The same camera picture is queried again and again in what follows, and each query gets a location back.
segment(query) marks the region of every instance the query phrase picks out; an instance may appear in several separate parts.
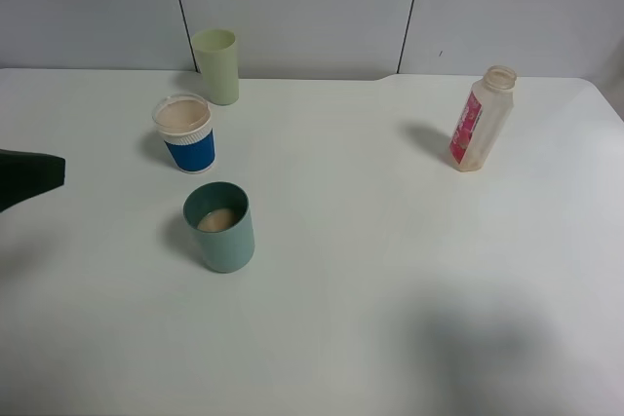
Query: blue cup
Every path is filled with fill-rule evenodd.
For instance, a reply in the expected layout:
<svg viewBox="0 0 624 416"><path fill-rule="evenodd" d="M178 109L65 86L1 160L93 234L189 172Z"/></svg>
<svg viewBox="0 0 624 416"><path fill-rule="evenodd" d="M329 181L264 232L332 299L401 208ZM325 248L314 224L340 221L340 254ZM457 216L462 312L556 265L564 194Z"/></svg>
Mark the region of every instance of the blue cup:
<svg viewBox="0 0 624 416"><path fill-rule="evenodd" d="M152 119L180 170L199 173L215 162L215 137L208 102L200 96L172 95L154 108Z"/></svg>

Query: green cup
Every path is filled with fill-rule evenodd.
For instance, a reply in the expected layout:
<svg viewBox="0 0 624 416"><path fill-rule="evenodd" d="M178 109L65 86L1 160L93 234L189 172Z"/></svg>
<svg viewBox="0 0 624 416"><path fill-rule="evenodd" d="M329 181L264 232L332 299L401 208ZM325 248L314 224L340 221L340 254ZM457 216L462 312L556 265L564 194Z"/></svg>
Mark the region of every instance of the green cup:
<svg viewBox="0 0 624 416"><path fill-rule="evenodd" d="M191 38L195 59L208 85L208 100L226 105L238 99L236 36L226 29L205 29Z"/></svg>
<svg viewBox="0 0 624 416"><path fill-rule="evenodd" d="M204 225L207 215L223 213L224 208L230 215L229 222L220 227L218 223L211 226L219 230L206 232L198 228L200 223ZM183 213L208 268L230 273L251 260L255 243L250 201L239 186L229 182L202 185L188 196Z"/></svg>

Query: table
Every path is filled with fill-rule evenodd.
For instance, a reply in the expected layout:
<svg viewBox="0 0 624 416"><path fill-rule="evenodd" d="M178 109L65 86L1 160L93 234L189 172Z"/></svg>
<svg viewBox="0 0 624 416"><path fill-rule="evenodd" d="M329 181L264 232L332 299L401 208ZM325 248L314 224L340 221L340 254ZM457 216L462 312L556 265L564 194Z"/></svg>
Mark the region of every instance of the table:
<svg viewBox="0 0 624 416"><path fill-rule="evenodd" d="M622 414L624 124L586 81L521 78L460 173L475 79L242 80L190 175L150 112L199 75L0 71L0 147L67 162L0 214L0 413ZM230 275L181 218L215 180L252 204Z"/></svg>

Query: red label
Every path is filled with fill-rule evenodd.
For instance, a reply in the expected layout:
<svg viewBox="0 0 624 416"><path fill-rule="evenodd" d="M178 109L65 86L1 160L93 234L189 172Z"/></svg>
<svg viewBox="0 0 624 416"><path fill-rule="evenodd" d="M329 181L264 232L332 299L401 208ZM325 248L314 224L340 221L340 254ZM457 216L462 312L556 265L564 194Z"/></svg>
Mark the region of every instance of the red label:
<svg viewBox="0 0 624 416"><path fill-rule="evenodd" d="M472 133L475 131L480 117L481 103L474 93L470 93L464 112L461 113L457 123L457 129L455 129L455 133L450 141L450 153L457 163L461 163L461 160L463 160L466 148L468 148L468 144L472 139Z"/></svg>

